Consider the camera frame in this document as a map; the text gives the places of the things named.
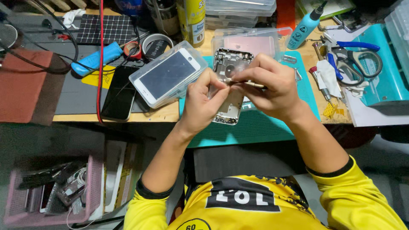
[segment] wooden desk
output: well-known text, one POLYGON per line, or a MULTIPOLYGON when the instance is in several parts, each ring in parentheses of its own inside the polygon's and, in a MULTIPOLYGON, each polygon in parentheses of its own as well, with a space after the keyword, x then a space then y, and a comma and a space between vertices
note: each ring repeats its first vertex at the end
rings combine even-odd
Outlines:
MULTIPOLYGON (((104 9, 104 15, 121 15, 111 9, 104 9)), ((55 12, 56 16, 64 13, 55 12)), ((86 9, 86 14, 99 14, 97 9, 86 9)), ((179 120, 179 101, 158 109, 151 109, 148 113, 131 113, 128 122, 177 122, 179 120)), ((98 122, 96 114, 54 115, 54 122, 98 122)))
MULTIPOLYGON (((99 14, 98 10, 87 9, 87 14, 99 14)), ((104 9, 105 15, 119 15, 110 9, 104 9)), ((63 13, 56 13, 58 16, 62 16, 63 13)), ((296 21, 299 22, 301 18, 296 14, 296 21)), ((332 19, 327 19, 321 21, 322 26, 335 25, 332 19)), ((307 39, 317 40, 323 32, 320 32, 317 28, 308 36, 307 39)), ((202 46, 197 48, 202 56, 211 56, 213 52, 211 50, 211 39, 214 36, 213 30, 206 30, 204 36, 204 43, 202 46)), ((315 53, 312 44, 314 41, 306 41, 302 46, 300 46, 296 51, 300 52, 305 69, 308 71, 311 67, 315 66, 318 61, 318 57, 315 53)), ((339 105, 337 112, 335 113, 333 119, 328 119, 323 116, 324 109, 327 106, 327 101, 324 99, 321 92, 318 90, 317 84, 315 83, 313 77, 310 73, 307 73, 308 80, 311 83, 312 90, 314 92, 315 101, 317 102, 318 112, 320 113, 321 122, 323 124, 351 124, 351 116, 349 115, 346 105, 342 102, 339 105)), ((333 104, 338 104, 336 99, 332 99, 333 104)), ((132 113, 128 122, 177 122, 179 120, 179 102, 173 102, 166 106, 163 106, 157 110, 151 110, 149 113, 132 113)), ((53 121, 55 122, 97 122, 96 114, 76 114, 76 115, 55 115, 53 121)))

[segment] teal machine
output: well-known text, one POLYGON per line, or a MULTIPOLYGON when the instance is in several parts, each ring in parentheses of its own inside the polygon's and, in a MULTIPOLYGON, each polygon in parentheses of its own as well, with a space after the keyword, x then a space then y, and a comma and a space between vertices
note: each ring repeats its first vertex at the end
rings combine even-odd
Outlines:
MULTIPOLYGON (((386 26, 384 24, 370 26, 353 40, 378 45, 380 50, 377 54, 383 62, 382 71, 377 77, 365 79, 369 82, 369 86, 365 88, 361 101, 366 106, 409 105, 409 72, 405 71, 409 67, 409 61, 406 60, 409 50, 405 50, 400 39, 403 38, 399 36, 398 30, 395 27, 391 28, 391 24, 387 22, 386 26)), ((362 59, 360 63, 368 73, 375 69, 370 59, 362 59)))

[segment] red tape roll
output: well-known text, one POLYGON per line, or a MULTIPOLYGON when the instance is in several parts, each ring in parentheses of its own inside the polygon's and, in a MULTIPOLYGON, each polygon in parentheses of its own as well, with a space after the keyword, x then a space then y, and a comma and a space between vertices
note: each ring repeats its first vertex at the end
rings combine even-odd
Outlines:
POLYGON ((136 51, 136 53, 132 54, 129 58, 141 59, 142 58, 142 48, 141 48, 141 45, 138 44, 137 41, 131 41, 127 43, 124 47, 124 54, 126 56, 129 56, 129 53, 133 48, 136 48, 138 50, 136 51))

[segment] pink basket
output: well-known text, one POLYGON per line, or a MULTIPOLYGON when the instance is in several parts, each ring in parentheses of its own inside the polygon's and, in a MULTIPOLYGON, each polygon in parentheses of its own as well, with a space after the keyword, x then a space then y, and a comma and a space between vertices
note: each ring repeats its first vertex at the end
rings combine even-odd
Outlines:
MULTIPOLYGON (((88 220, 91 213, 101 202, 101 171, 103 159, 89 155, 87 169, 87 196, 85 211, 78 214, 70 213, 68 223, 81 223, 88 220)), ((7 197, 4 223, 10 227, 28 227, 65 224, 68 212, 56 216, 46 216, 43 213, 27 213, 24 209, 26 190, 18 190, 22 182, 19 170, 13 170, 10 175, 9 195, 7 197)))

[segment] gray mat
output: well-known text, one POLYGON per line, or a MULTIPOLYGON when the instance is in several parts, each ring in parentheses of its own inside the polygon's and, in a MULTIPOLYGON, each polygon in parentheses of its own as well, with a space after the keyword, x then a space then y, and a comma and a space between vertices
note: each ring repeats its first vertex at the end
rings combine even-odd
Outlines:
MULTIPOLYGON (((70 58, 74 58, 75 49, 70 40, 61 41, 57 38, 57 35, 53 36, 49 29, 41 27, 41 22, 46 18, 50 20, 53 29, 62 29, 61 25, 59 25, 58 22, 56 22, 51 16, 15 16, 9 17, 8 20, 26 32, 26 35, 28 35, 31 40, 44 48, 66 55, 70 58)), ((81 17, 76 17, 74 20, 74 25, 79 28, 80 22, 81 17)), ((71 27, 70 31, 74 37, 77 36, 77 29, 71 27)), ((23 46, 27 49, 40 50, 40 48, 27 40, 23 41, 23 46)), ((78 48, 78 60, 81 60, 87 55, 99 50, 99 46, 95 45, 79 45, 78 48)), ((109 63, 109 65, 118 66, 123 60, 124 57, 120 57, 114 62, 109 63)), ((134 64, 141 65, 141 62, 128 62, 125 64, 125 66, 132 66, 134 64)), ((107 92, 107 89, 102 89, 101 107, 103 106, 107 92)), ((81 79, 74 78, 70 71, 65 76, 63 89, 61 91, 55 114, 95 114, 97 113, 96 101, 97 87, 82 83, 81 79)), ((140 113, 142 112, 142 109, 139 108, 136 103, 134 103, 132 112, 140 113)))
POLYGON ((292 176, 307 173, 295 140, 187 149, 196 182, 227 176, 292 176))

